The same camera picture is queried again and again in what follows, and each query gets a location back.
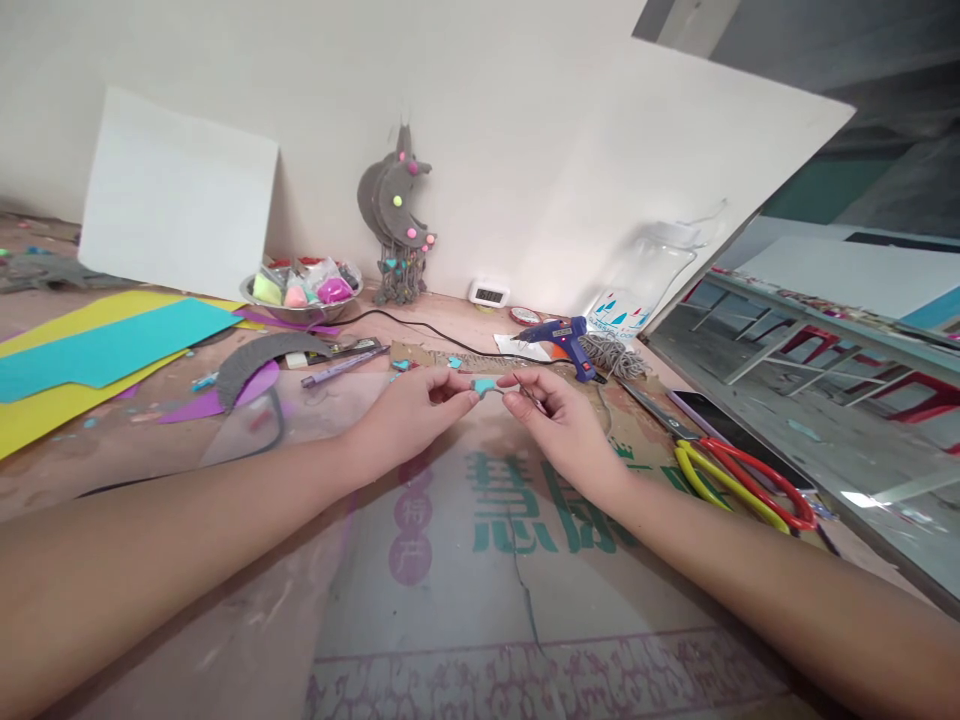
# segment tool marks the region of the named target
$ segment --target black cable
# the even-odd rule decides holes
[[[229,460],[221,460],[218,463],[213,463],[212,465],[205,465],[204,467],[214,467],[216,465],[223,465],[224,463],[233,462],[234,460],[244,460],[248,457],[253,457],[254,455],[262,455],[265,452],[270,452],[277,445],[283,442],[283,435],[287,431],[286,423],[284,422],[283,417],[283,407],[280,405],[280,397],[277,395],[277,391],[270,387],[267,388],[266,393],[270,398],[270,404],[273,406],[273,413],[277,417],[277,434],[266,445],[258,450],[253,452],[248,452],[246,455],[241,455],[240,457],[230,458]],[[79,500],[82,497],[90,497],[91,495],[99,495],[102,492],[107,492],[108,490],[116,490],[118,488],[127,487],[128,485],[139,485],[142,482],[148,482],[150,480],[159,480],[160,478],[170,477],[170,475],[153,475],[148,478],[140,478],[139,480],[125,480],[124,482],[114,483],[113,485],[104,485],[103,487],[94,488],[85,492],[83,495],[77,495],[74,500]]]
[[[440,332],[435,327],[433,327],[433,325],[430,325],[429,323],[414,322],[413,320],[401,320],[400,318],[394,317],[393,315],[391,315],[385,310],[367,310],[365,313],[360,313],[355,318],[351,318],[350,320],[341,320],[340,322],[334,322],[334,323],[322,322],[322,321],[315,322],[312,325],[309,325],[306,328],[304,328],[304,332],[310,332],[314,327],[319,325],[322,325],[324,327],[342,327],[344,325],[352,325],[358,320],[363,320],[363,318],[367,317],[368,315],[384,315],[385,317],[388,317],[394,322],[400,323],[401,325],[414,325],[416,327],[425,327],[431,332],[434,332],[440,337],[442,337],[447,342],[452,342],[457,347],[462,347],[467,352],[473,353],[474,355],[480,355],[481,357],[514,358],[516,360],[524,360],[526,362],[537,363],[537,365],[556,365],[558,363],[566,363],[568,365],[573,365],[573,361],[569,360],[568,358],[558,358],[556,360],[536,360],[534,358],[526,357],[525,355],[513,355],[512,353],[481,352],[480,350],[473,349],[466,343],[462,343],[459,340],[454,340],[452,337]],[[594,379],[601,384],[606,383],[607,381],[606,378],[604,378],[599,373]],[[224,462],[233,462],[233,460],[243,460],[244,458],[253,457],[254,455],[260,455],[261,453],[265,453],[265,452],[269,452],[270,450],[273,450],[277,445],[280,444],[281,440],[283,439],[283,433],[285,432],[284,423],[283,423],[283,410],[280,407],[280,399],[277,397],[277,394],[274,391],[274,389],[270,388],[267,392],[270,394],[270,400],[273,403],[273,409],[277,415],[277,422],[280,425],[280,429],[279,429],[279,432],[277,433],[277,436],[271,442],[269,442],[267,445],[260,448],[259,450],[254,450],[251,453],[247,453],[246,455],[241,455],[238,458],[232,458],[231,460],[225,460]],[[137,485],[142,482],[147,482],[148,480],[158,480],[162,477],[169,477],[169,476],[157,475],[154,477],[140,478],[139,480],[127,480],[125,482],[114,483],[113,485],[104,485],[103,487],[96,488],[95,490],[90,490],[89,492],[85,492],[83,493],[83,495],[78,495],[76,499],[79,500],[80,498],[83,498],[83,497],[89,497],[90,495],[97,495],[98,493],[107,492],[108,490],[116,490],[117,488],[127,487],[128,485]]]
[[[350,320],[341,320],[340,322],[335,322],[335,323],[316,322],[313,325],[310,325],[309,327],[307,327],[306,330],[307,332],[310,332],[312,328],[320,325],[322,325],[323,327],[341,327],[343,325],[352,325],[353,323],[357,322],[357,320],[363,320],[363,318],[367,317],[367,315],[374,315],[374,314],[384,315],[390,318],[391,320],[393,320],[394,322],[400,323],[401,325],[415,325],[417,327],[425,327],[427,328],[427,330],[430,330],[431,332],[436,333],[447,342],[452,342],[457,347],[462,347],[467,352],[473,353],[474,355],[479,355],[480,357],[507,357],[507,358],[513,358],[515,360],[524,360],[525,362],[536,363],[537,365],[556,365],[557,363],[566,363],[568,365],[573,365],[573,361],[570,360],[569,358],[558,358],[557,360],[536,360],[534,358],[529,358],[526,355],[514,355],[512,353],[485,353],[485,352],[481,352],[480,350],[474,350],[469,345],[462,343],[459,340],[454,340],[449,335],[445,335],[444,333],[440,332],[433,325],[430,325],[429,323],[414,322],[413,320],[401,320],[400,318],[394,317],[393,315],[391,315],[385,310],[367,310],[365,313],[360,313],[355,318],[351,318]]]

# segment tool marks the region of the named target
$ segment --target blue glue gun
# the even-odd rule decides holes
[[[548,320],[545,323],[534,325],[514,336],[520,342],[552,342],[563,350],[573,361],[577,369],[577,380],[588,382],[593,380],[597,371],[584,352],[580,344],[580,336],[587,332],[587,319],[582,315],[567,320]]]

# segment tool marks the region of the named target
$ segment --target yellow felt sheet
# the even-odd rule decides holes
[[[150,310],[156,310],[165,305],[179,302],[183,300],[183,297],[182,295],[164,295],[146,290],[130,290],[111,295],[92,302],[80,310],[44,323],[33,330],[7,340],[5,343],[0,343],[0,357],[13,355],[38,345],[93,330]],[[226,300],[198,299],[228,312],[233,312],[243,306],[243,303]],[[237,323],[236,327],[256,327],[256,325],[243,321]],[[68,383],[31,395],[15,403],[0,404],[0,458],[16,452],[37,438],[41,438],[51,430],[63,425],[63,423],[77,417],[77,415],[85,413],[114,395],[122,393],[184,353],[186,353],[186,350],[181,350],[162,360],[157,360],[142,370],[104,388],[92,388]]]

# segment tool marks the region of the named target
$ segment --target smartphone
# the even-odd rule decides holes
[[[816,485],[747,432],[742,425],[710,402],[706,396],[685,390],[670,390],[667,394],[676,403],[677,407],[683,410],[710,437],[753,455],[757,460],[769,465],[783,475],[801,493],[817,492]],[[767,490],[783,495],[783,492],[778,490],[762,473],[750,468],[747,469]]]

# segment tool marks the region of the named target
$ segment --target teal felt sheet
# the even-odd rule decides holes
[[[64,383],[102,388],[240,322],[187,298],[79,335],[0,358],[0,402]]]

